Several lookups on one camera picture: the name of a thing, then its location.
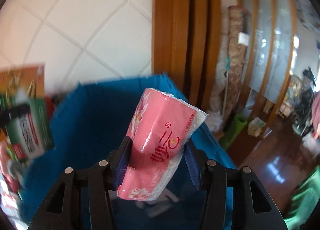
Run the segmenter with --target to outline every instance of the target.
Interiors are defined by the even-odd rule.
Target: blue plastic box
[[[20,205],[24,221],[32,219],[51,185],[66,167],[91,167],[118,148],[147,87],[169,92],[186,101],[166,75],[79,85],[66,97],[51,121],[55,149],[36,159],[25,177],[25,190],[21,193]],[[192,141],[210,159],[235,168],[205,124],[193,134]],[[193,186],[184,159],[167,185],[167,191],[170,194],[155,204],[113,198],[116,229],[198,229],[205,192],[197,191]],[[91,227],[86,190],[82,196],[83,220],[85,229],[89,230]],[[230,188],[227,198],[225,229],[230,229]]]

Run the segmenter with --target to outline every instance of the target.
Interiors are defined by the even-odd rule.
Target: green cloth
[[[227,150],[246,125],[247,118],[245,116],[240,114],[235,115],[230,127],[219,140],[221,147]]]
[[[284,219],[289,230],[298,230],[307,221],[320,199],[320,166],[299,186],[291,199],[291,208]]]

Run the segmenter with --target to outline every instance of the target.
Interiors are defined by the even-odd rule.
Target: pink tissue pack
[[[147,88],[129,125],[133,140],[122,185],[127,200],[155,200],[168,184],[192,133],[208,115],[172,94]]]

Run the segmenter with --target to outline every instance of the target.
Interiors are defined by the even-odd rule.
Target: wooden frame
[[[288,66],[286,69],[285,78],[284,78],[277,102],[273,106],[271,114],[268,118],[266,126],[263,128],[263,130],[261,132],[261,135],[263,135],[265,133],[266,129],[268,127],[270,127],[274,123],[274,121],[276,120],[277,112],[283,102],[284,96],[286,94],[286,91],[287,91],[288,85],[289,85],[290,68],[291,68],[291,61],[292,61],[292,55],[293,55],[293,49],[294,49],[293,39],[294,39],[294,36],[297,31],[297,12],[296,12],[294,0],[290,0],[290,7],[291,7],[291,20],[292,20],[292,35],[291,35],[290,52],[289,52],[289,57],[288,57]]]
[[[154,0],[152,72],[207,110],[220,49],[220,0]]]
[[[154,0],[152,72],[166,72],[183,90],[188,45],[189,0]]]
[[[197,105],[201,81],[208,21],[208,0],[191,0],[190,4],[190,84],[189,103]]]
[[[216,66],[220,50],[221,35],[221,0],[209,0],[208,30],[204,65],[199,89],[197,106],[207,110],[212,87],[215,81]]]
[[[238,106],[243,106],[243,107],[245,107],[251,91],[251,88],[249,87],[249,83],[251,80],[252,70],[253,70],[254,61],[255,61],[255,37],[256,37],[256,29],[258,26],[258,5],[259,5],[259,0],[252,0],[252,6],[253,6],[252,34],[250,38],[248,65],[247,65],[247,70],[244,76],[244,81],[242,83],[242,87],[241,87],[241,91],[238,99]]]
[[[250,118],[253,118],[253,116],[256,113],[259,113],[264,105],[265,105],[265,100],[266,98],[263,96],[264,91],[267,87],[268,80],[269,80],[269,72],[271,68],[271,60],[272,60],[272,54],[273,54],[273,48],[274,48],[274,40],[275,40],[275,27],[276,27],[276,0],[270,0],[270,8],[271,8],[271,38],[270,38],[270,49],[269,49],[269,54],[268,54],[268,60],[267,60],[267,65],[266,69],[264,72],[264,76],[262,79],[262,83],[260,86],[260,90],[258,92],[258,95],[256,97],[254,106],[252,108],[252,111],[250,113]]]

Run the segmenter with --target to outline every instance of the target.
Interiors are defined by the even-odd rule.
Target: blue gripper pad
[[[127,171],[130,154],[132,148],[132,139],[126,136],[110,165],[111,170],[114,171],[113,188],[116,190],[122,184],[125,172]]]
[[[191,147],[188,143],[184,146],[184,159],[186,160],[188,171],[192,180],[193,185],[196,186],[197,190],[201,187],[201,174],[200,168],[196,162],[196,158],[193,156]]]

